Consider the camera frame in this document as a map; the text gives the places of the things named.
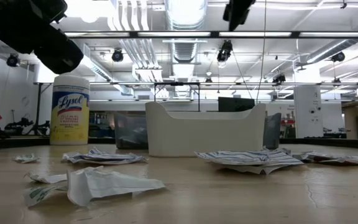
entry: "white wall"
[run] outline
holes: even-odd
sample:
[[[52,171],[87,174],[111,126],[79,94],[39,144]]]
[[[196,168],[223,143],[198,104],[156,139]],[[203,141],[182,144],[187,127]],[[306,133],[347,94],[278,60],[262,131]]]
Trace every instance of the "white wall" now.
[[[0,59],[0,128],[13,122],[11,110],[15,110],[15,121],[29,116],[35,121],[37,86],[33,85],[34,73],[24,68],[9,68]]]

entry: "metal frame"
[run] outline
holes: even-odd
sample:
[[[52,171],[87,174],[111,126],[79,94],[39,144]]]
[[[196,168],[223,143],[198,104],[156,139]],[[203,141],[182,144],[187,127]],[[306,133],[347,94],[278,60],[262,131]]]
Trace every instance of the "metal frame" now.
[[[68,31],[70,39],[358,39],[358,31]]]
[[[158,92],[160,92],[166,85],[170,85],[170,86],[183,86],[183,85],[188,85],[190,87],[190,89],[192,89],[192,85],[196,85],[198,86],[198,112],[201,112],[201,108],[200,108],[200,93],[201,93],[201,85],[198,82],[156,82],[154,83],[154,102],[157,101],[156,99],[156,94],[158,92],[157,91],[157,86],[158,85],[162,85],[163,87],[160,88],[160,90]]]
[[[220,83],[206,83],[206,82],[195,82],[199,85],[246,85],[246,86],[302,86],[302,85],[319,85],[319,86],[338,86],[338,85],[349,85],[349,86],[358,86],[358,82],[355,83],[331,83],[331,82],[321,82],[321,83],[297,83],[297,82],[283,82],[283,83],[259,83],[259,82],[220,82]],[[163,85],[169,85],[170,82],[163,82]],[[145,85],[152,86],[153,82],[91,82],[92,85]]]

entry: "ceiling light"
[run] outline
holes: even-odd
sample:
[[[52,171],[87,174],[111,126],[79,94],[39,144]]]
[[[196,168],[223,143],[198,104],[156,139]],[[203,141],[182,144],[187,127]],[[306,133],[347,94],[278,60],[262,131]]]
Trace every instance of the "ceiling light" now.
[[[197,44],[197,43],[208,43],[207,40],[176,40],[176,39],[172,39],[172,40],[162,40],[163,43],[167,43],[167,44]]]
[[[67,37],[71,38],[106,38],[106,37],[129,37],[128,32],[65,32]]]
[[[96,22],[99,17],[97,16],[97,10],[93,5],[92,0],[81,0],[81,19],[87,23]]]
[[[172,32],[139,32],[139,37],[209,37],[210,32],[172,31]]]
[[[291,32],[220,32],[220,37],[289,37]]]
[[[358,32],[302,32],[300,37],[358,37]]]
[[[91,85],[110,85],[109,82],[90,82]]]
[[[222,47],[219,49],[218,56],[216,57],[216,60],[218,60],[218,63],[224,62],[224,65],[226,66],[226,61],[231,56],[232,50],[233,50],[233,45],[231,44],[231,41],[225,40]]]

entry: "spotlight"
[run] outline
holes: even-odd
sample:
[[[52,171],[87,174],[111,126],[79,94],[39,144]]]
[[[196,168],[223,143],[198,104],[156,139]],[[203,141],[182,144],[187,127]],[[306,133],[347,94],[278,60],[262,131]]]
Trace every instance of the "spotlight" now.
[[[122,49],[114,49],[114,53],[112,53],[111,59],[115,62],[121,62],[124,60]]]
[[[280,74],[276,78],[273,79],[273,83],[283,83],[285,81],[286,81],[286,79],[285,79],[284,74]]]
[[[345,60],[345,54],[343,52],[339,52],[338,54],[332,56],[329,60],[333,62],[343,62]]]
[[[218,62],[225,62],[231,56],[231,51],[233,50],[233,45],[230,40],[225,40],[221,49],[219,50],[218,57],[216,58]]]
[[[20,65],[20,59],[18,54],[11,54],[6,60],[6,64],[9,67],[16,68]]]
[[[339,78],[335,78],[332,83],[341,83],[341,80]]]

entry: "wooden table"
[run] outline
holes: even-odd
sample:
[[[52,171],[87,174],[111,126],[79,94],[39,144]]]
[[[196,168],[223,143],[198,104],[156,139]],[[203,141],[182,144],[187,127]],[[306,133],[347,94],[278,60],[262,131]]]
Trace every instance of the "wooden table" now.
[[[114,145],[97,146],[115,151]],[[62,164],[60,159],[64,152],[85,153],[90,147],[1,149],[0,223],[358,223],[358,166],[306,164],[255,175],[213,170],[197,158],[152,157],[148,164],[106,169],[159,179],[167,189],[93,200],[85,208],[74,206],[64,192],[31,208],[24,205],[23,190],[34,186],[23,178],[26,172],[62,174],[82,169],[86,165]],[[285,147],[358,155],[358,149]],[[31,152],[41,157],[37,164],[12,161],[13,156]]]

